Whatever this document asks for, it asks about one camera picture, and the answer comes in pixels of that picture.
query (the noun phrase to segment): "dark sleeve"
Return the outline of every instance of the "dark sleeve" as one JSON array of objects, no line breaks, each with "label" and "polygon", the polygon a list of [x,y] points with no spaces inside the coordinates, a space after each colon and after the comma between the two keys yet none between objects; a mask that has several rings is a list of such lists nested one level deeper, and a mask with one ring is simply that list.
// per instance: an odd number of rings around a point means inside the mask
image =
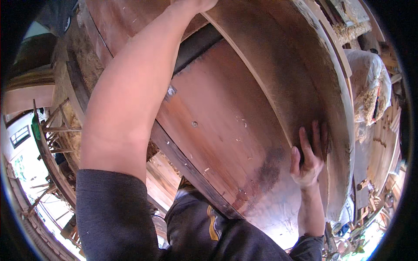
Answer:
[{"label": "dark sleeve", "polygon": [[322,261],[324,236],[301,236],[289,254],[295,261]]},{"label": "dark sleeve", "polygon": [[156,260],[147,188],[130,175],[79,170],[76,220],[87,260]]}]

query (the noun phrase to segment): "forearm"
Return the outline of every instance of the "forearm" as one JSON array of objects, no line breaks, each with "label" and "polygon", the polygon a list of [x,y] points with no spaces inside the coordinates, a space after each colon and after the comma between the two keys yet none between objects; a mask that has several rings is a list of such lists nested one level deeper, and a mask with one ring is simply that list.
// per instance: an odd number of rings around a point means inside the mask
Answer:
[{"label": "forearm", "polygon": [[319,183],[301,188],[301,196],[298,214],[299,236],[322,236],[325,231],[325,216]]},{"label": "forearm", "polygon": [[122,172],[145,182],[151,128],[170,83],[181,37],[196,14],[187,3],[168,7],[103,71],[83,126],[81,168]]}]

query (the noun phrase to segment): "cable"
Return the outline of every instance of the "cable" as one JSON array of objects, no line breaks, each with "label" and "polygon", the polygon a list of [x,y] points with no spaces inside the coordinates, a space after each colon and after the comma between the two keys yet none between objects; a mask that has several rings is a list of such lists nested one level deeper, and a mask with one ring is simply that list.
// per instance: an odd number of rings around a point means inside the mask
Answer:
[{"label": "cable", "polygon": [[165,222],[165,219],[164,219],[163,217],[158,216],[158,215],[154,215],[154,216],[161,218],[161,219],[162,219],[162,220],[164,220],[164,222]]}]

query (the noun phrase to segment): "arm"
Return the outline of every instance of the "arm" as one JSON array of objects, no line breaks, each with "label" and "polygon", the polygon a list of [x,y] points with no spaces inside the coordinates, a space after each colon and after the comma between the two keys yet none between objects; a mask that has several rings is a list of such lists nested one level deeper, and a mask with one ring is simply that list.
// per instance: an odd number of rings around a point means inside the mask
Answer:
[{"label": "arm", "polygon": [[313,151],[309,144],[305,128],[299,129],[301,148],[305,162],[299,169],[301,154],[298,148],[292,148],[290,173],[293,180],[301,186],[301,207],[298,214],[299,236],[323,236],[325,216],[319,192],[318,175],[324,167],[324,150],[327,142],[326,125],[322,127],[320,138],[317,121],[312,123]]},{"label": "arm", "polygon": [[134,36],[100,76],[83,126],[81,168],[121,172],[145,183],[151,128],[190,20],[217,0],[178,0]]}]

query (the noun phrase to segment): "window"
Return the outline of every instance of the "window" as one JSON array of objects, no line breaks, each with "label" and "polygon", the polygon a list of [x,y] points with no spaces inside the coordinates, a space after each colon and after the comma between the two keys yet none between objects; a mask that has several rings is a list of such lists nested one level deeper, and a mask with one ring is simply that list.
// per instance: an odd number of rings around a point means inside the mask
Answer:
[{"label": "window", "polygon": [[17,148],[25,140],[31,136],[29,132],[29,125],[24,126],[22,129],[18,130],[15,134],[10,137],[10,142],[12,142],[13,148]]}]

